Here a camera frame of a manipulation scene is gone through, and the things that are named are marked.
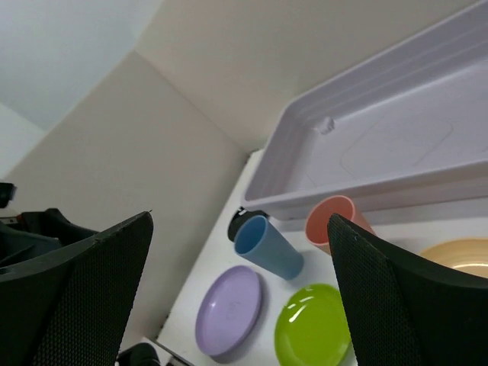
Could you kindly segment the beige bear plate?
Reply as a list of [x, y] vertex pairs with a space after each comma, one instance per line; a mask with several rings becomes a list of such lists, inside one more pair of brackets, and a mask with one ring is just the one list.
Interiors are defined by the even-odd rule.
[[467, 274], [487, 278], [487, 238], [456, 239], [424, 249], [420, 256]]

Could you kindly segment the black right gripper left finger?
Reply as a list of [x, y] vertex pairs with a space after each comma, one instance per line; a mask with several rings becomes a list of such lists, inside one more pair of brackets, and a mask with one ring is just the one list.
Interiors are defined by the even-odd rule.
[[149, 212], [1, 266], [3, 365], [113, 365], [153, 237]]

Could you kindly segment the purple plastic plate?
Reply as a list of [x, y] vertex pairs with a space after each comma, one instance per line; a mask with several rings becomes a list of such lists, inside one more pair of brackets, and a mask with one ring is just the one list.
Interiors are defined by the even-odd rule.
[[262, 276], [237, 265], [225, 270], [199, 306], [194, 337], [199, 351], [219, 363], [241, 358], [267, 310]]

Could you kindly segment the blue plastic cup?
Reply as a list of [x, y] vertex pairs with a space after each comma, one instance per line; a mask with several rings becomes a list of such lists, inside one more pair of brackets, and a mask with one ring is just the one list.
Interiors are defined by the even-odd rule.
[[290, 281], [304, 266], [303, 256], [262, 215], [244, 222], [234, 239], [234, 250], [240, 257]]

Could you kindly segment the coral plastic cup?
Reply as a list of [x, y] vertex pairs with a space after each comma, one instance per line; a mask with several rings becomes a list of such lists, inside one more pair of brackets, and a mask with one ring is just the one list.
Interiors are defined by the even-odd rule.
[[331, 255], [328, 224], [333, 214], [339, 214], [362, 229], [374, 234], [373, 228], [351, 198], [344, 195], [328, 197], [320, 201], [310, 211], [304, 227], [308, 241], [328, 255]]

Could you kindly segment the black plastic plate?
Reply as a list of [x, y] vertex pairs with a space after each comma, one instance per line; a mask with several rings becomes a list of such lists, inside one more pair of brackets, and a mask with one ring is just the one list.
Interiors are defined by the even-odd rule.
[[233, 215], [227, 229], [227, 236], [231, 242], [234, 242], [236, 234], [238, 233], [240, 227], [250, 218], [255, 216], [263, 216], [268, 218], [269, 215], [262, 210], [250, 211], [244, 207], [240, 207]]

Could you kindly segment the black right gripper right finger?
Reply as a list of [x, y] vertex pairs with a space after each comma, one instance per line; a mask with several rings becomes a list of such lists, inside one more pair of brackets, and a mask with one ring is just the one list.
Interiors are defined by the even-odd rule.
[[329, 247], [359, 365], [485, 365], [487, 280], [335, 213]]

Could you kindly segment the green plastic plate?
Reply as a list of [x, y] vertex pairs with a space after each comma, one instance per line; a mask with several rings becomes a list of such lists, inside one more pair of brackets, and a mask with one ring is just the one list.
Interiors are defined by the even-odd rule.
[[338, 365], [351, 343], [339, 290], [329, 284], [311, 284], [293, 294], [274, 330], [281, 365]]

